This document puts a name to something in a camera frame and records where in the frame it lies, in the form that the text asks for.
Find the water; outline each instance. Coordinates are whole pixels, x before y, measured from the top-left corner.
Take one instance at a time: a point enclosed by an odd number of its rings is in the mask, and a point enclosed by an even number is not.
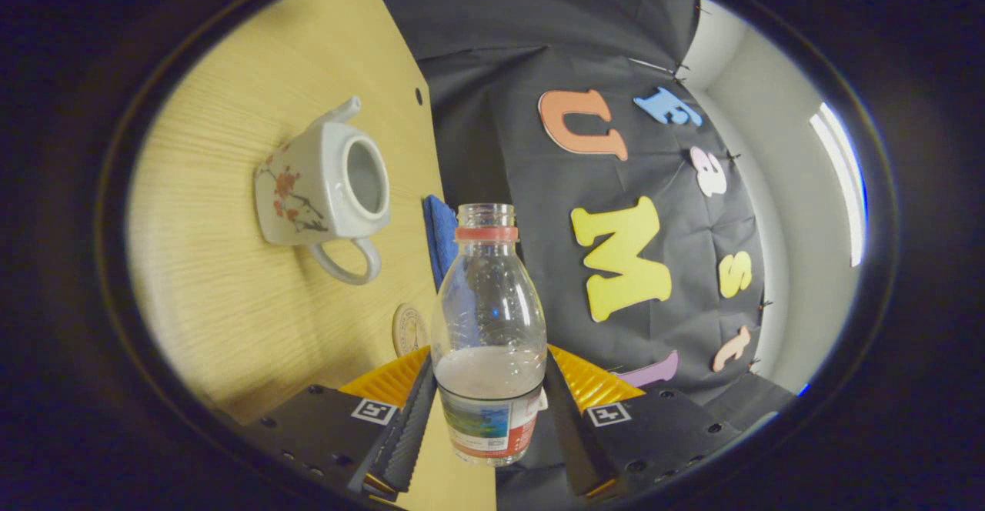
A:
[[[508,465],[530,445],[544,380],[544,354],[509,346],[460,349],[434,369],[455,454]]]

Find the yellow letter m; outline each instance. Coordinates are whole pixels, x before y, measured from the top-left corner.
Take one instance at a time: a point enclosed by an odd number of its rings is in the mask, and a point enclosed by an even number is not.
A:
[[[639,257],[646,244],[660,231],[657,209],[650,198],[643,196],[636,207],[618,212],[588,213],[585,209],[571,212],[571,225],[578,244],[588,247],[595,238],[612,234],[585,258],[591,269],[618,273],[612,279],[593,275],[588,279],[588,308],[595,322],[609,318],[612,311],[634,303],[656,298],[665,301],[671,296],[671,272],[661,262]]]

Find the light fixture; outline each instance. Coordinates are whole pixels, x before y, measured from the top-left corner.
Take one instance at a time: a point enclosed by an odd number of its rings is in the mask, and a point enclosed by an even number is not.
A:
[[[866,210],[865,184],[862,181],[858,160],[855,158],[855,150],[852,149],[841,121],[835,117],[826,103],[820,104],[820,110],[810,117],[810,126],[817,133],[838,177],[841,195],[845,200],[845,210],[848,212],[851,266],[857,266],[862,262],[862,252],[865,250],[868,210]]]

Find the black fabric backdrop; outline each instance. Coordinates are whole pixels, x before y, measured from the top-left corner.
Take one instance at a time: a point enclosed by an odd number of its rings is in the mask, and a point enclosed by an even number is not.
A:
[[[705,403],[748,372],[756,352],[763,252],[748,193],[725,144],[673,80],[693,40],[698,1],[385,0],[429,83],[444,199],[452,206],[513,203],[549,342],[615,372],[653,364],[676,350],[678,371],[659,386]],[[698,111],[703,124],[663,125],[633,103],[658,87]],[[580,135],[618,129],[629,160],[571,153],[546,134],[539,97],[549,90],[588,89],[602,95],[612,121],[572,114],[566,125]],[[721,161],[724,195],[701,193],[687,155],[693,146]],[[589,248],[578,245],[571,210],[628,209],[643,195],[654,202],[660,230],[640,256],[668,266],[671,296],[594,322],[585,282],[596,273],[611,275],[582,261],[604,239]],[[738,251],[752,256],[753,281],[726,299],[719,293],[718,263]],[[753,335],[742,358],[712,372],[716,351],[742,325]],[[538,421],[527,456],[496,472],[499,507],[537,501],[545,508],[580,508],[584,502],[567,489],[551,416],[541,413]]]

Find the clear plastic water bottle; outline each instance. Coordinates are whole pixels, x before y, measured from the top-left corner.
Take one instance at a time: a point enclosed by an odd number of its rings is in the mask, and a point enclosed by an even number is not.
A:
[[[458,256],[439,290],[432,363],[455,453],[508,465],[530,445],[544,382],[541,301],[516,255],[513,206],[458,208]]]

